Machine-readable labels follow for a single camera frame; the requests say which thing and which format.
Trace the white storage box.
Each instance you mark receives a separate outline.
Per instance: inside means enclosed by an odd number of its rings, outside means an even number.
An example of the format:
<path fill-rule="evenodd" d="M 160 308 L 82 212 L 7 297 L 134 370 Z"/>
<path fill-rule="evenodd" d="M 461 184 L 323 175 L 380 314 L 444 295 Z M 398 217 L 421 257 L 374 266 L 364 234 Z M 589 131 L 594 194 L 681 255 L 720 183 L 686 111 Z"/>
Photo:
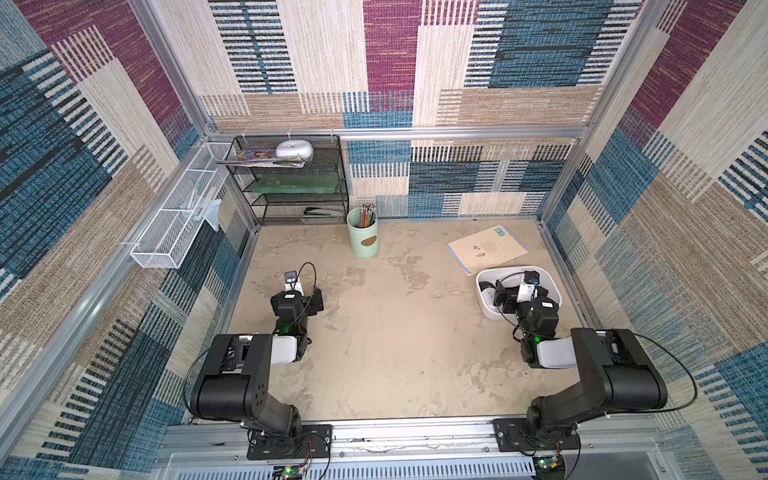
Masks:
<path fill-rule="evenodd" d="M 550 273 L 544 268 L 526 265 L 491 268 L 480 271 L 474 281 L 475 294 L 480 304 L 483 315 L 494 321 L 502 321 L 503 317 L 491 299 L 491 291 L 495 289 L 495 282 L 501 280 L 506 288 L 515 288 L 523 281 L 524 271 L 535 271 L 539 274 L 540 287 L 548 291 L 548 297 L 559 306 L 563 299 L 558 285 Z"/>

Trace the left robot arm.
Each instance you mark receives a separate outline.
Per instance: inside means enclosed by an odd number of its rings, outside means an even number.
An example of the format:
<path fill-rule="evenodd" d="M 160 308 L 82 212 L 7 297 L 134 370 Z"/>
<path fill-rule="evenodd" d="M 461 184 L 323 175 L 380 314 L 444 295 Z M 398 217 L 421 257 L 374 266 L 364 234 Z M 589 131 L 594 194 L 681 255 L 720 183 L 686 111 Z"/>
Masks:
<path fill-rule="evenodd" d="M 219 334 L 190 366 L 181 399 L 195 418 L 239 423 L 267 438 L 301 435 L 298 408 L 269 392 L 271 369 L 303 359 L 312 340 L 308 320 L 324 310 L 322 291 L 308 292 L 301 270 L 284 274 L 283 290 L 270 297 L 275 326 L 267 334 Z"/>

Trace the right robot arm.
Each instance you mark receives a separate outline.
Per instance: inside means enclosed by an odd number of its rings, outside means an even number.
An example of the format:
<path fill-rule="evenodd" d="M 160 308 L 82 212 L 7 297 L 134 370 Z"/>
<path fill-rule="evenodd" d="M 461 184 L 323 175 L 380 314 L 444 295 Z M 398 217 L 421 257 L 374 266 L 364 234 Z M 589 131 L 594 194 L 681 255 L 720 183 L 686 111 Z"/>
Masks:
<path fill-rule="evenodd" d="M 532 369 L 578 373 L 577 382 L 532 400 L 523 419 L 502 418 L 493 426 L 502 451 L 532 455 L 575 439 L 579 424 L 615 413 L 662 410 L 666 385 L 627 329 L 574 328 L 558 336 L 560 303 L 537 270 L 518 270 L 477 283 L 479 302 L 513 327 L 522 361 Z"/>

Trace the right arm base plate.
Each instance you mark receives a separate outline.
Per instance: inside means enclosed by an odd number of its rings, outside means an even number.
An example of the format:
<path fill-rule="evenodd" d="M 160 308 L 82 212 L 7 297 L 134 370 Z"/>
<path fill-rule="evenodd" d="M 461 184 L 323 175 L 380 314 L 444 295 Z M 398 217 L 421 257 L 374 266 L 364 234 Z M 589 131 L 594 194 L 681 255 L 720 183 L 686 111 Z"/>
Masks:
<path fill-rule="evenodd" d="M 522 417 L 496 418 L 491 421 L 500 452 L 532 455 L 533 451 L 578 450 L 578 433 L 570 427 L 553 430 L 535 429 Z"/>

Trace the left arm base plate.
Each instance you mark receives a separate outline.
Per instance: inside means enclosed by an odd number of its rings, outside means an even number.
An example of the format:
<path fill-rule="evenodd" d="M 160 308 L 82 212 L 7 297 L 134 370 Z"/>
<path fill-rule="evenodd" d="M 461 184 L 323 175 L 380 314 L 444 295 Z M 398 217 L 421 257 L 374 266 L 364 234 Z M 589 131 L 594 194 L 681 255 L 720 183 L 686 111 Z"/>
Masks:
<path fill-rule="evenodd" d="M 333 440 L 331 424 L 311 424 L 292 436 L 248 431 L 248 460 L 327 459 Z"/>

